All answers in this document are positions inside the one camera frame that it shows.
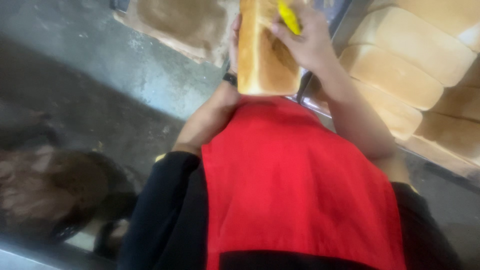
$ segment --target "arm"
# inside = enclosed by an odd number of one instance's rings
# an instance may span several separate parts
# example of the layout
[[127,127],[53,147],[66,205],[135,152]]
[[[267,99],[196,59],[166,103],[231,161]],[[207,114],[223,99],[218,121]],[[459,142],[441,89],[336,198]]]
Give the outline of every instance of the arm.
[[301,66],[320,79],[338,135],[353,143],[370,160],[394,156],[395,141],[390,131],[353,86],[336,58],[324,15],[303,4],[292,8],[303,26],[302,34],[296,36],[281,24],[273,24],[272,32]]
[[[230,69],[228,73],[233,75],[237,75],[240,24],[241,15],[237,16],[230,30]],[[209,143],[227,126],[240,98],[236,87],[222,81],[213,95],[187,120],[172,151],[190,152],[200,157],[202,145]]]

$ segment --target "forearm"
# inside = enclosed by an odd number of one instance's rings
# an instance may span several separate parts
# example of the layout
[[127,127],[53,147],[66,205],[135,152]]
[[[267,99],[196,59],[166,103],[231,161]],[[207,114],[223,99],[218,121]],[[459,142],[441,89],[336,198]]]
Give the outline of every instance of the forearm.
[[315,71],[328,97],[336,132],[353,143],[368,159],[394,155],[395,141],[385,123],[357,91],[334,54]]
[[180,131],[172,151],[201,156],[201,147],[209,143],[230,121],[240,94],[236,87],[222,81],[213,95],[193,113]]

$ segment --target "black watch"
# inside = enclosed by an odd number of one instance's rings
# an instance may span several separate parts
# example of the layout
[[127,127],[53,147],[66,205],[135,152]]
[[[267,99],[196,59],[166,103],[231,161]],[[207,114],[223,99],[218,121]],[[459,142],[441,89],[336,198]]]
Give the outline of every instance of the black watch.
[[230,73],[225,73],[223,76],[223,80],[229,82],[231,85],[238,87],[237,86],[237,77],[233,74]]

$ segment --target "hand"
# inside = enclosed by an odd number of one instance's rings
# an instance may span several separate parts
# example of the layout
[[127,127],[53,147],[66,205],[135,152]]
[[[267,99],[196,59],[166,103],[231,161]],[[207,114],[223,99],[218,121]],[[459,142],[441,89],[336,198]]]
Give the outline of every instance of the hand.
[[230,27],[229,49],[230,69],[228,73],[237,75],[238,72],[238,56],[239,56],[239,31],[241,25],[241,14],[238,14]]
[[295,2],[290,7],[302,26],[301,34],[297,36],[279,23],[279,16],[271,26],[272,33],[288,47],[300,66],[312,72],[328,66],[336,56],[324,14],[301,2]]

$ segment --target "person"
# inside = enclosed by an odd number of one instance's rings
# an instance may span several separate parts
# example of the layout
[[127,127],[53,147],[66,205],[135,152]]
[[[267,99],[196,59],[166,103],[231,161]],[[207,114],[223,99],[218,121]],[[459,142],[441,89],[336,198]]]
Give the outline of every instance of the person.
[[340,66],[324,15],[292,8],[302,34],[278,21],[271,31],[320,79],[336,134],[297,103],[242,97],[222,81],[153,166],[118,269],[460,268],[389,130]]

